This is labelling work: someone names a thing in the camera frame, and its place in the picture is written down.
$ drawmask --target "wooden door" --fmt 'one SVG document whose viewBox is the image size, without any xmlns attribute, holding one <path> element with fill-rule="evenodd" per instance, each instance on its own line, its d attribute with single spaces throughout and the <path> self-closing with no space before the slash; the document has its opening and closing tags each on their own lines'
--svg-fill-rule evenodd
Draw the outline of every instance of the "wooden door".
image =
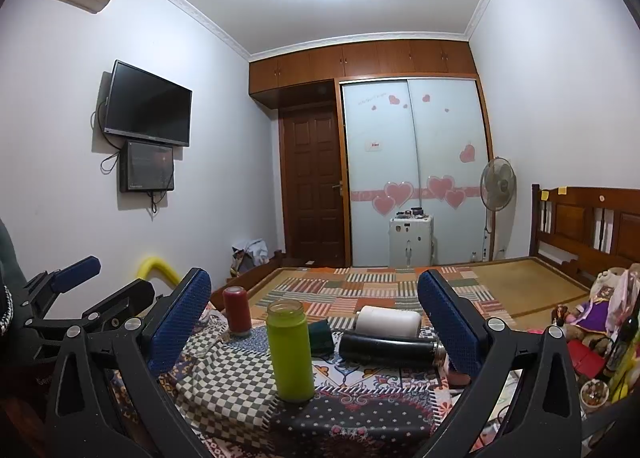
<svg viewBox="0 0 640 458">
<path fill-rule="evenodd" d="M 478 73 L 468 42 L 441 41 L 440 45 L 449 73 Z"/>
<path fill-rule="evenodd" d="M 294 84 L 308 83 L 311 80 L 308 50 L 288 53 L 278 57 L 279 88 Z"/>
<path fill-rule="evenodd" d="M 440 47 L 440 41 L 434 39 L 411 39 L 409 48 L 415 71 L 447 72 L 447 63 Z"/>
<path fill-rule="evenodd" d="M 287 255 L 343 267 L 344 221 L 335 104 L 280 112 Z"/>
<path fill-rule="evenodd" d="M 278 87 L 278 59 L 271 57 L 249 64 L 249 93 Z"/>
<path fill-rule="evenodd" d="M 344 74 L 373 75 L 380 73 L 376 44 L 373 42 L 350 43 L 342 46 Z"/>
<path fill-rule="evenodd" d="M 376 43 L 380 73 L 405 73 L 414 71 L 409 41 L 390 40 Z"/>
<path fill-rule="evenodd" d="M 327 46 L 309 50 L 309 65 L 311 66 L 311 80 L 313 81 L 344 77 L 342 47 Z"/>
</svg>

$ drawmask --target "blue gripper pad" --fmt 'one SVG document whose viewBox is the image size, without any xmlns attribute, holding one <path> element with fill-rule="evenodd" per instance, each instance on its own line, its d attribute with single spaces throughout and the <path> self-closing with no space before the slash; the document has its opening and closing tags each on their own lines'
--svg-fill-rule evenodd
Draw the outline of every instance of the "blue gripper pad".
<svg viewBox="0 0 640 458">
<path fill-rule="evenodd" d="M 152 318 L 143 338 L 147 339 L 146 363 L 153 376 L 174 367 L 210 296 L 209 275 L 201 268 L 192 268 L 172 294 L 160 298 L 151 309 Z"/>
<path fill-rule="evenodd" d="M 484 361 L 486 343 L 486 336 L 482 337 L 486 334 L 484 319 L 478 310 L 467 299 L 459 297 L 437 270 L 427 270 L 420 275 L 417 292 L 418 301 L 456 370 L 477 376 Z"/>
<path fill-rule="evenodd" d="M 64 294 L 98 274 L 100 274 L 100 260 L 95 256 L 89 256 L 55 272 L 51 289 L 57 294 Z"/>
</svg>

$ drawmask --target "sliding wardrobe door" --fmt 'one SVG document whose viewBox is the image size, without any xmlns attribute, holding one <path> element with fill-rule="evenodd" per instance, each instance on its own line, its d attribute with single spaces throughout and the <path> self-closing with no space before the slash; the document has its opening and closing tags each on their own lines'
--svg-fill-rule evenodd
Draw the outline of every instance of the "sliding wardrobe door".
<svg viewBox="0 0 640 458">
<path fill-rule="evenodd" d="M 487 149 L 476 82 L 429 78 L 408 83 L 422 206 L 433 215 L 433 261 L 481 261 L 486 210 L 479 184 Z"/>
<path fill-rule="evenodd" d="M 419 205 L 406 81 L 342 86 L 354 266 L 389 264 L 389 220 Z"/>
</svg>

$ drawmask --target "television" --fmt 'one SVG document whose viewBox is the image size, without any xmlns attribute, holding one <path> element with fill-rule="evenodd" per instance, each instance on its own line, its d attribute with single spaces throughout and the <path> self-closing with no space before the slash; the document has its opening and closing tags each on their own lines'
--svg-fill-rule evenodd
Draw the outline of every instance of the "television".
<svg viewBox="0 0 640 458">
<path fill-rule="evenodd" d="M 189 145 L 191 90 L 116 61 L 103 131 L 130 138 Z"/>
</svg>

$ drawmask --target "green bottle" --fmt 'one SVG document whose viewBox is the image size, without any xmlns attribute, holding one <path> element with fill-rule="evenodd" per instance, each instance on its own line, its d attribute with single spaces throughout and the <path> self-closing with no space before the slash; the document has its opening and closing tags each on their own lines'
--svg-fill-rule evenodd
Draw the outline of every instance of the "green bottle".
<svg viewBox="0 0 640 458">
<path fill-rule="evenodd" d="M 278 396 L 299 404 L 314 396 L 314 372 L 306 315 L 300 301 L 283 299 L 267 308 L 267 337 Z"/>
</svg>

